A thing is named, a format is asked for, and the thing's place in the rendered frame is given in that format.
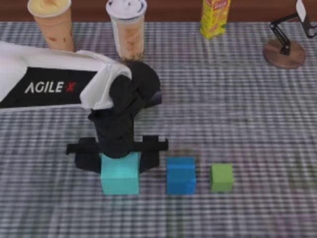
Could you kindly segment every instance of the lamp base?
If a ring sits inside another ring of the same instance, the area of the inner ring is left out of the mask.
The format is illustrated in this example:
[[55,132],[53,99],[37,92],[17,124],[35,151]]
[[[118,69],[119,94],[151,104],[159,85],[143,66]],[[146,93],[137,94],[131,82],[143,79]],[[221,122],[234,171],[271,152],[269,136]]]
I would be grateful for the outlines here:
[[290,55],[280,53],[282,48],[278,39],[270,40],[263,49],[264,58],[272,65],[282,69],[294,69],[302,66],[306,59],[304,48],[297,42],[291,42]]

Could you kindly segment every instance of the yellow carton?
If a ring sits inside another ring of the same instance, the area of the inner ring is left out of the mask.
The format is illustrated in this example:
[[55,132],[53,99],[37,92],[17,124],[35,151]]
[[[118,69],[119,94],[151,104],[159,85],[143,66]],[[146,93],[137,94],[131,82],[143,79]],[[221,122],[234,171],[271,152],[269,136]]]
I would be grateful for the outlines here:
[[225,32],[231,0],[203,0],[200,33],[207,39]]

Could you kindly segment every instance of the cube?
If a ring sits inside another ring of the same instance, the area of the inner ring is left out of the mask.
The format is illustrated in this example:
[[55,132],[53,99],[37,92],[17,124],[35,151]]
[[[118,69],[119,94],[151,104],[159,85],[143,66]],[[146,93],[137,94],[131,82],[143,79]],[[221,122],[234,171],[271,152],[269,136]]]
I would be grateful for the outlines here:
[[166,160],[166,193],[194,194],[196,186],[195,159],[168,157]]
[[234,178],[231,164],[213,164],[210,170],[211,191],[231,191]]
[[140,153],[119,159],[101,154],[101,182],[105,195],[139,194]]

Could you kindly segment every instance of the beverage cup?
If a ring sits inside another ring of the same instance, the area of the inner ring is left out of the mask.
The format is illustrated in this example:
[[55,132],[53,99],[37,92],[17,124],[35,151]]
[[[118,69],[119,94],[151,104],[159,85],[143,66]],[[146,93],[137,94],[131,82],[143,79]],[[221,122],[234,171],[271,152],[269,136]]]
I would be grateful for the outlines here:
[[145,0],[109,0],[106,11],[111,17],[116,51],[120,61],[141,61],[144,55]]
[[29,0],[28,10],[52,50],[74,51],[71,0]]

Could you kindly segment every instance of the agile-x logo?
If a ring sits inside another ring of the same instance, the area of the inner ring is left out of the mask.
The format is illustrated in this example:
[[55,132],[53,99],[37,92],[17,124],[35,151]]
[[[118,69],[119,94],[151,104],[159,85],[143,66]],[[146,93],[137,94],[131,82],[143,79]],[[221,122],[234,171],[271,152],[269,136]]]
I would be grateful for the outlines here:
[[73,92],[75,88],[76,82],[68,82],[65,84],[65,82],[54,82],[54,81],[48,81],[48,82],[38,82],[34,83],[31,82],[30,85],[26,88],[24,91],[25,94],[28,93],[61,93],[63,92],[63,89],[65,89],[65,92]]

